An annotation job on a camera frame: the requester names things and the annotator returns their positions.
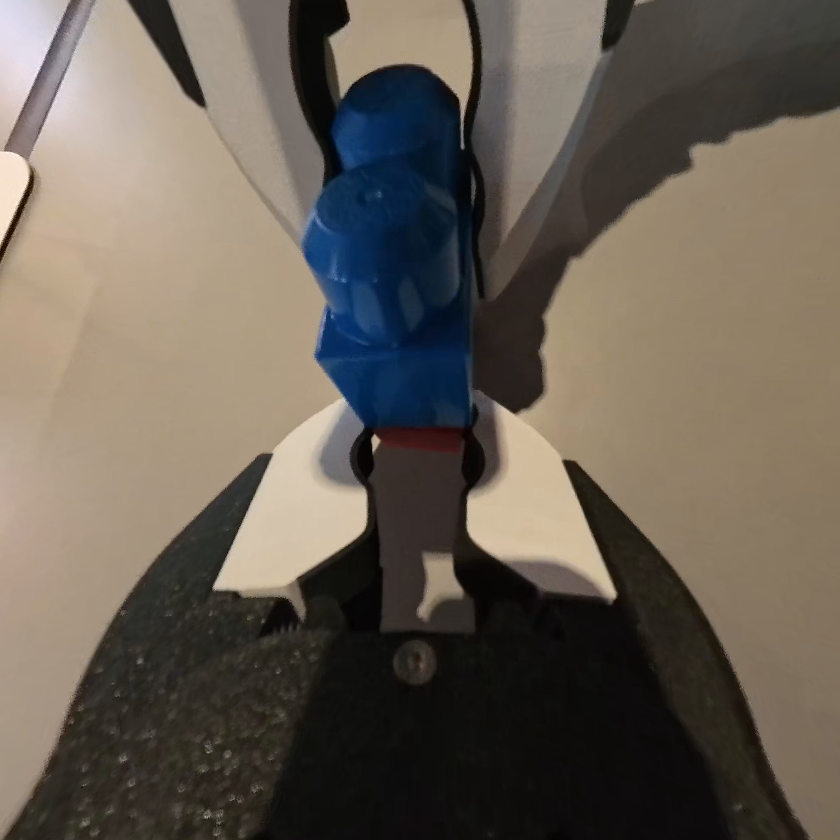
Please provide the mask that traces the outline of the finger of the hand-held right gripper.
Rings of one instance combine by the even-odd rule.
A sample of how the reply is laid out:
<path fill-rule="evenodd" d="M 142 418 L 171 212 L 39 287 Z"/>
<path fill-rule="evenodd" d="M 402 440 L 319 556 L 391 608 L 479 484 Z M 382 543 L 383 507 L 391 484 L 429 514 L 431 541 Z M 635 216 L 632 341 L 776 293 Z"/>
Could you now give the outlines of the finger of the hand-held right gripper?
<path fill-rule="evenodd" d="M 498 298 L 548 216 L 606 67 L 606 1 L 465 2 L 465 144 L 479 295 Z"/>
<path fill-rule="evenodd" d="M 176 1 L 171 9 L 213 126 L 283 229 L 300 239 L 340 170 L 329 39 L 348 24 L 347 3 Z"/>

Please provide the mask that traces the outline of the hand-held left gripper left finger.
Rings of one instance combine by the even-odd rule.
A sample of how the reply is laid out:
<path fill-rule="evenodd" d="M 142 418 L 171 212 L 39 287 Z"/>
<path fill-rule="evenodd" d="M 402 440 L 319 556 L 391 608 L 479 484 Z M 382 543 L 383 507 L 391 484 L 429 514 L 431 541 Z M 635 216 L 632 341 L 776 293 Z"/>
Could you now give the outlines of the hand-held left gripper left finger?
<path fill-rule="evenodd" d="M 347 611 L 382 596 L 372 432 L 343 400 L 274 448 L 214 582 L 214 591 Z"/>

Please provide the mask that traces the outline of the blue two-stud mega block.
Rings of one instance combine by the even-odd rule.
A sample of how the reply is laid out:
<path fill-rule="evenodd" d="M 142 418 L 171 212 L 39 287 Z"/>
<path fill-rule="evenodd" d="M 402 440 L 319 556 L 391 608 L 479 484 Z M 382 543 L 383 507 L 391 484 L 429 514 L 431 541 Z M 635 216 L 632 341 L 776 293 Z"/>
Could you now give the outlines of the blue two-stud mega block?
<path fill-rule="evenodd" d="M 459 100 L 428 68 L 385 66 L 347 90 L 331 140 L 340 173 L 301 238 L 325 300 L 315 359 L 367 427 L 467 427 L 476 282 Z"/>

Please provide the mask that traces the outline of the red mega block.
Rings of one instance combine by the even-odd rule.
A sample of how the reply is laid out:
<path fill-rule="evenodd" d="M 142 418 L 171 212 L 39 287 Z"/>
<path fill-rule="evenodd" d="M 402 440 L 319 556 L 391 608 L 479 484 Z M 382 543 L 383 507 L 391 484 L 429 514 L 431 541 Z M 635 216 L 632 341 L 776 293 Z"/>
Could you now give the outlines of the red mega block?
<path fill-rule="evenodd" d="M 457 454 L 464 430 L 458 427 L 381 427 L 374 431 L 382 446 L 439 454 Z"/>

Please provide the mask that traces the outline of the white document stand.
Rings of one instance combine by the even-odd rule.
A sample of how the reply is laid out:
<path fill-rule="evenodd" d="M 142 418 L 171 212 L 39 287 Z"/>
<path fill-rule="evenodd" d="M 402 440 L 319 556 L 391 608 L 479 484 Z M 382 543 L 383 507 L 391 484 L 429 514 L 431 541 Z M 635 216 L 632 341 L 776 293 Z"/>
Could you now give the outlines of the white document stand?
<path fill-rule="evenodd" d="M 32 193 L 35 176 L 30 163 L 15 152 L 1 152 L 1 259 Z"/>

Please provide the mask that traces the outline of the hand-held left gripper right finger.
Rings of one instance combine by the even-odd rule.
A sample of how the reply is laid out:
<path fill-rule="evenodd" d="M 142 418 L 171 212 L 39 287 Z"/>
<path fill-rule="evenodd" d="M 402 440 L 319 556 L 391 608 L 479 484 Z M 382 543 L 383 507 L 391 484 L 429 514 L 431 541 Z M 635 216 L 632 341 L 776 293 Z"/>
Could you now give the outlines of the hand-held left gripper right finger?
<path fill-rule="evenodd" d="M 483 392 L 474 407 L 456 525 L 462 587 L 476 600 L 613 603 L 616 587 L 560 454 Z"/>

